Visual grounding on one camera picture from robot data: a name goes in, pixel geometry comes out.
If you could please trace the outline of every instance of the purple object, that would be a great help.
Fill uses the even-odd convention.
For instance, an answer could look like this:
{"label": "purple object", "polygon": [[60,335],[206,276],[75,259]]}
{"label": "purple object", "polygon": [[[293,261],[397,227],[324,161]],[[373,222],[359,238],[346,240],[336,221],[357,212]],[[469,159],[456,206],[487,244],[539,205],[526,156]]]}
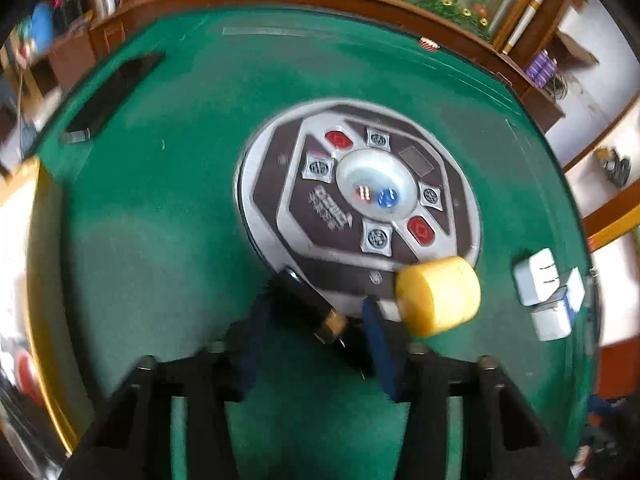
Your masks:
{"label": "purple object", "polygon": [[549,62],[549,54],[546,50],[541,50],[536,54],[536,57],[533,58],[533,61],[527,66],[525,73],[531,78],[534,79],[540,71],[545,67],[545,65]]}
{"label": "purple object", "polygon": [[533,79],[533,83],[542,88],[553,77],[553,74],[558,70],[558,62],[555,59],[550,59],[548,63],[543,66],[542,70]]}

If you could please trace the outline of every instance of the black rectangular object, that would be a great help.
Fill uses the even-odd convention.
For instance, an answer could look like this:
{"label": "black rectangular object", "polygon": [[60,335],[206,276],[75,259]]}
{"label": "black rectangular object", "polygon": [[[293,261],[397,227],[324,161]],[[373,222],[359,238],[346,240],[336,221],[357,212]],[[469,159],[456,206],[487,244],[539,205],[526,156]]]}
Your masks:
{"label": "black rectangular object", "polygon": [[68,124],[66,132],[60,135],[60,142],[78,142],[78,136],[73,136],[73,132],[84,132],[83,140],[94,139],[126,98],[163,59],[164,52],[152,52],[120,65]]}

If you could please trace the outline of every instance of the red button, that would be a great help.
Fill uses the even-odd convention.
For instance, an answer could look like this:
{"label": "red button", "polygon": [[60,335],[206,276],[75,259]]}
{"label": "red button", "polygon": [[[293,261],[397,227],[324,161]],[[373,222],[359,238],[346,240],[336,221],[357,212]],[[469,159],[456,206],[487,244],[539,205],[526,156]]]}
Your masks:
{"label": "red button", "polygon": [[338,130],[327,132],[324,137],[339,150],[346,150],[353,146],[353,142],[351,142],[351,139]]}
{"label": "red button", "polygon": [[436,233],[433,232],[431,226],[421,216],[410,218],[406,226],[420,245],[431,245],[436,237]]}

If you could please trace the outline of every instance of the white and gold pole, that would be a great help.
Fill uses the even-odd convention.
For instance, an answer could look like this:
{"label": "white and gold pole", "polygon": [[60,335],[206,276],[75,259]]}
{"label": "white and gold pole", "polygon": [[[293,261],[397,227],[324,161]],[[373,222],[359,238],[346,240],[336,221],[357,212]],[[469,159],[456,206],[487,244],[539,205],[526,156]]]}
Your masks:
{"label": "white and gold pole", "polygon": [[536,12],[538,12],[540,5],[542,5],[542,2],[544,1],[545,0],[531,0],[529,2],[529,5],[525,9],[524,14],[522,15],[520,21],[518,22],[518,25],[516,25],[516,28],[513,30],[513,33],[511,33],[510,38],[507,40],[507,44],[504,46],[504,49],[502,50],[503,54],[508,54],[511,51],[513,46],[520,39],[520,36],[522,36],[522,33],[524,32],[524,30],[527,28],[529,23],[531,23],[533,16],[535,16]]}

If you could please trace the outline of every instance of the red round object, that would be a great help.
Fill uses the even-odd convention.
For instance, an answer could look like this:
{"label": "red round object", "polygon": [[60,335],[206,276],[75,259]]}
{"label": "red round object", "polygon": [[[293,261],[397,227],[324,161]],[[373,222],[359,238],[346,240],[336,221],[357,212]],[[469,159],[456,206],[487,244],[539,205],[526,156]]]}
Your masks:
{"label": "red round object", "polygon": [[406,226],[420,245],[427,246],[433,244],[436,233],[424,218],[414,216],[409,219]]}
{"label": "red round object", "polygon": [[36,371],[33,359],[31,359],[31,356],[26,350],[20,350],[15,361],[17,371],[15,378],[18,389],[30,397],[37,405],[41,406],[43,400],[40,391],[40,381],[38,380],[38,372]]}
{"label": "red round object", "polygon": [[351,139],[338,130],[327,132],[324,135],[324,138],[339,150],[346,150],[353,146],[353,142],[351,142]]}

